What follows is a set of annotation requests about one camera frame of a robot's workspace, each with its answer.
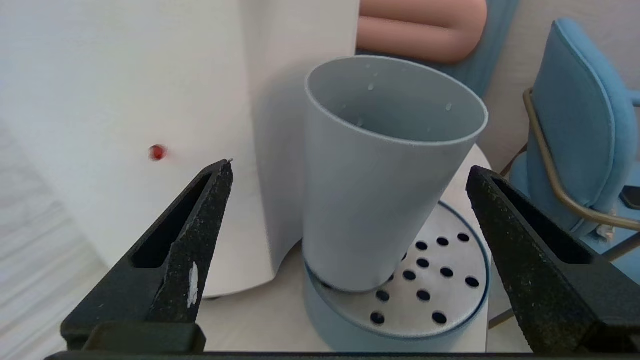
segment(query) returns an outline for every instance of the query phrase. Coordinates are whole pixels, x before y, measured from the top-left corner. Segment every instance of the chair armrest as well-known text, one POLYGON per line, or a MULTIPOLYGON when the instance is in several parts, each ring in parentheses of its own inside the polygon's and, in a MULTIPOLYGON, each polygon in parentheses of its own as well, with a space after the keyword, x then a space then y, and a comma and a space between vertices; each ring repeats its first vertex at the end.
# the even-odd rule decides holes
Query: chair armrest
POLYGON ((631 103, 636 108, 640 108, 640 91, 638 90, 627 90, 629 97, 631 98, 631 103))
POLYGON ((551 189, 553 190, 557 199, 562 202, 563 205, 565 205, 569 210, 586 220, 596 222, 598 224, 605 224, 615 227, 622 227, 624 229, 640 231, 639 221, 629 218, 616 217, 609 214, 603 214, 593 209, 586 208, 581 204, 575 202, 566 193, 563 188, 562 182, 560 181, 560 177, 558 176, 556 165, 554 164, 551 152, 549 151, 547 139, 545 139, 545 134, 542 132, 542 127, 540 126, 540 122, 538 121, 538 114, 536 114, 536 109, 534 108, 533 101, 531 100, 532 92, 533 89, 528 88, 527 90, 525 90, 524 94, 522 94, 522 98, 524 100, 524 106, 527 109, 529 122, 531 123, 531 131, 533 132, 533 135, 536 138, 536 142, 538 143, 538 146, 540 148, 542 162, 545 166, 545 170, 547 171, 547 178, 549 180, 549 183, 551 184, 551 189))

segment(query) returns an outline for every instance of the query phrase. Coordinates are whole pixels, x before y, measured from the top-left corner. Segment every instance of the light blue base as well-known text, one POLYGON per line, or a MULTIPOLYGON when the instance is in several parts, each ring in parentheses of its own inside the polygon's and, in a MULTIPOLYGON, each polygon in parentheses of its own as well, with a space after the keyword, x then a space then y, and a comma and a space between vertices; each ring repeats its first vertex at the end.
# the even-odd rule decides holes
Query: light blue base
MULTIPOLYGON (((439 205, 444 206, 451 213, 456 215, 468 228, 469 233, 475 241, 478 241, 483 251, 486 263, 488 264, 488 255, 484 249, 484 245, 478 238, 476 232, 469 226, 468 222, 455 210, 442 201, 439 205)), ((334 311, 329 304, 318 294, 316 286, 312 280, 312 274, 305 264, 305 309, 307 315, 317 331, 318 335, 336 352, 420 352, 420 353, 446 353, 451 352, 452 347, 459 342, 463 329, 476 318, 480 309, 486 305, 488 299, 488 291, 491 285, 491 271, 487 267, 487 284, 485 294, 473 315, 467 319, 462 325, 453 328, 449 332, 436 336, 426 336, 419 339, 409 339, 400 337, 391 337, 371 332, 367 329, 359 327, 349 320, 343 318, 334 311)))

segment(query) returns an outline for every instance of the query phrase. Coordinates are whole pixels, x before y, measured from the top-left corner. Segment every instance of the blue upholstered chair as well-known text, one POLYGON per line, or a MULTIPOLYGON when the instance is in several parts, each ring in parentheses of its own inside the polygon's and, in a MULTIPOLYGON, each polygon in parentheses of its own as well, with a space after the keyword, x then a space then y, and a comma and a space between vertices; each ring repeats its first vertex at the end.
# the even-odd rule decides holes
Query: blue upholstered chair
MULTIPOLYGON (((640 106, 640 94, 625 88, 607 58, 571 19, 558 19, 552 25, 530 104, 566 194, 599 213, 614 209, 620 217, 640 219, 640 211, 619 199, 626 184, 640 186, 633 110, 640 106)), ((601 254, 638 237, 636 231, 616 228, 613 241, 603 241, 595 234, 598 224, 584 220, 559 200, 533 131, 527 151, 513 162, 510 181, 561 227, 601 254)), ((640 283, 640 248, 614 264, 640 283)))

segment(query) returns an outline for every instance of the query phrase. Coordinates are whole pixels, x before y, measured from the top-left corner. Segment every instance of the white table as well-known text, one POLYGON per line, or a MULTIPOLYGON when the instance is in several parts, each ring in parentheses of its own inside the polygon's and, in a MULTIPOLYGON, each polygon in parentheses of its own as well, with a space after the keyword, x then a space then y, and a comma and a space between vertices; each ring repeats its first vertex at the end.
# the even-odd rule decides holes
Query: white table
MULTIPOLYGON (((454 176, 442 200, 465 217, 490 254, 465 191, 469 169, 473 165, 490 168, 477 145, 474 145, 454 176)), ((307 317, 303 301, 304 276, 301 247, 298 244, 283 261, 274 281, 217 300, 204 300, 196 322, 207 336, 205 350, 331 351, 307 317)), ((484 352, 487 316, 488 302, 485 302, 468 326, 452 336, 444 336, 443 345, 436 347, 435 351, 484 352)))

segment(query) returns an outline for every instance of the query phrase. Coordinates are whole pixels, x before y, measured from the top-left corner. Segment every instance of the red bead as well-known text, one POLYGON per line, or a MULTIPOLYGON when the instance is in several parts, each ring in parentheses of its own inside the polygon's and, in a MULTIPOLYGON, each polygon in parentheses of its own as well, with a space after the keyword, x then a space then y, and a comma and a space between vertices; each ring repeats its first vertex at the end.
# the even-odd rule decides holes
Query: red bead
POLYGON ((166 156, 166 148, 162 145, 153 145, 149 148, 149 159, 152 161, 158 161, 164 159, 166 156))

